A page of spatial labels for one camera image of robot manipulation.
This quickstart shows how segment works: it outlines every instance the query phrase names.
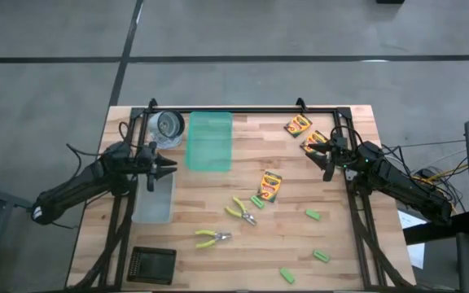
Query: green-handled pliers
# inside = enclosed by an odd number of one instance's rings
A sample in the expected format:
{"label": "green-handled pliers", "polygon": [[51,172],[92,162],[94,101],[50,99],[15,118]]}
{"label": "green-handled pliers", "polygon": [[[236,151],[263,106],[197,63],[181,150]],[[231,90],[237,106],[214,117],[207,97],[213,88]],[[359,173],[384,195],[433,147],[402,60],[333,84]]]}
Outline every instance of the green-handled pliers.
{"label": "green-handled pliers", "polygon": [[215,231],[209,231],[209,230],[198,230],[195,231],[195,235],[209,235],[213,236],[213,239],[205,242],[205,243],[198,243],[196,244],[196,248],[206,248],[212,246],[214,243],[216,243],[219,240],[224,240],[231,238],[231,233],[217,233]]}
{"label": "green-handled pliers", "polygon": [[256,225],[256,220],[254,219],[254,216],[252,216],[248,212],[248,210],[245,208],[245,206],[240,201],[240,199],[237,199],[234,197],[233,200],[239,205],[242,212],[236,212],[235,210],[229,207],[226,207],[226,211],[233,216],[236,216],[236,217],[244,219],[245,221],[248,221],[249,223],[251,223],[251,225]]}

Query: green eraser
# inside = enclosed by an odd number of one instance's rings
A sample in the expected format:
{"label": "green eraser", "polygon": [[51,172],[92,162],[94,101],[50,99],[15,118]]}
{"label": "green eraser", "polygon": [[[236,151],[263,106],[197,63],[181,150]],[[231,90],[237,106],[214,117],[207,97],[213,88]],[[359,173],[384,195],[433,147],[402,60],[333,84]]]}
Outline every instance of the green eraser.
{"label": "green eraser", "polygon": [[282,274],[282,277],[285,278],[287,282],[289,282],[290,284],[294,282],[294,277],[292,276],[292,273],[289,272],[288,269],[281,268],[280,273]]}
{"label": "green eraser", "polygon": [[256,195],[253,195],[251,197],[251,201],[252,203],[254,203],[254,205],[256,205],[258,208],[264,208],[264,203],[258,199],[258,197]]}
{"label": "green eraser", "polygon": [[331,258],[328,255],[316,249],[314,249],[313,251],[313,256],[321,260],[324,263],[327,263],[329,262],[329,260],[331,260]]}
{"label": "green eraser", "polygon": [[322,216],[320,216],[317,212],[311,210],[310,208],[308,208],[308,209],[305,211],[305,214],[307,214],[307,216],[310,216],[311,218],[313,218],[313,219],[316,220],[316,221],[319,221],[319,219],[322,218]]}

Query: concrete floor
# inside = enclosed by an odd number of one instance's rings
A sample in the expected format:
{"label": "concrete floor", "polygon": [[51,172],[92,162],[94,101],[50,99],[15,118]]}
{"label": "concrete floor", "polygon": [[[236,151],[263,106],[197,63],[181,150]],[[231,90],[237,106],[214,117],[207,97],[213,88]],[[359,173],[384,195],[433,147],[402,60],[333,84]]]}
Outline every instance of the concrete floor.
{"label": "concrete floor", "polygon": [[[134,0],[0,0],[0,57],[121,55]],[[469,54],[469,0],[146,0],[131,55]],[[0,189],[34,200],[66,180],[70,142],[95,151],[117,64],[0,64]],[[130,64],[120,105],[372,104],[383,143],[460,139],[469,62]],[[462,143],[405,149],[411,168]],[[463,156],[440,162],[452,168]],[[467,176],[453,183],[465,195]],[[77,225],[81,209],[60,220]],[[13,215],[0,291],[63,286],[76,230]],[[427,245],[418,280],[457,286],[454,244]]]}

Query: butcher block tabletop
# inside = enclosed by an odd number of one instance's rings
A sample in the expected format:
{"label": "butcher block tabletop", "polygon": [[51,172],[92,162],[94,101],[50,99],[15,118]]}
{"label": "butcher block tabletop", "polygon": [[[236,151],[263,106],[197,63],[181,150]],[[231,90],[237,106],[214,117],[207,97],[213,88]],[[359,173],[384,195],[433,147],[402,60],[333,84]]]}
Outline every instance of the butcher block tabletop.
{"label": "butcher block tabletop", "polygon": [[[363,140],[380,145],[371,106],[349,107],[354,128]],[[100,151],[121,140],[118,126],[122,121],[129,121],[130,109],[110,108]],[[189,114],[183,115],[187,123]],[[283,126],[295,115],[233,114],[232,165],[227,173],[193,172],[186,167],[187,130],[180,146],[160,150],[163,156],[178,162],[173,219],[168,224],[132,224],[122,290],[362,289],[344,177],[336,169],[333,180],[324,182],[322,171],[300,148],[314,130],[329,136],[334,127],[333,116],[306,114],[313,125],[294,138]],[[264,171],[282,176],[283,181],[275,202],[264,201],[265,207],[259,209],[250,198],[256,195]],[[225,206],[236,208],[232,197],[242,200],[255,217],[256,225],[226,213]],[[395,200],[375,192],[370,202],[379,245],[401,275],[415,283]],[[85,208],[67,285],[80,281],[103,251],[112,203],[113,197],[105,195]],[[318,212],[321,220],[306,216],[306,209]],[[195,245],[208,238],[196,236],[196,230],[231,232],[232,238],[197,249]],[[126,276],[133,247],[176,250],[172,285],[128,282]],[[314,258],[314,249],[329,255],[331,260],[324,263]],[[372,282],[377,283],[368,248],[366,254]],[[287,268],[294,276],[293,284],[280,275],[280,268]],[[108,282],[113,282],[115,272],[116,254],[112,257]]]}

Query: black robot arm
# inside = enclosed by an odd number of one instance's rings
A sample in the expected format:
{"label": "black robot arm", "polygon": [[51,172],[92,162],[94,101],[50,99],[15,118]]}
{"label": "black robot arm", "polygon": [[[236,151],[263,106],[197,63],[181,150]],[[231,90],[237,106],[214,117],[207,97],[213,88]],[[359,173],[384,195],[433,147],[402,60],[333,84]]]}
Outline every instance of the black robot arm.
{"label": "black robot arm", "polygon": [[156,152],[156,143],[142,146],[135,157],[130,156],[130,146],[116,142],[79,175],[42,192],[32,206],[32,220],[47,225],[59,219],[63,213],[96,195],[111,192],[120,196],[128,192],[128,175],[146,174],[147,189],[153,191],[155,180],[177,170],[177,163]]}
{"label": "black robot arm", "polygon": [[346,138],[335,135],[325,143],[309,144],[320,153],[306,155],[322,170],[324,181],[330,181],[335,166],[351,170],[350,188],[360,195],[378,190],[421,212],[428,220],[446,225],[452,206],[434,185],[417,179],[393,166],[372,142],[364,142],[355,151],[346,146]]}

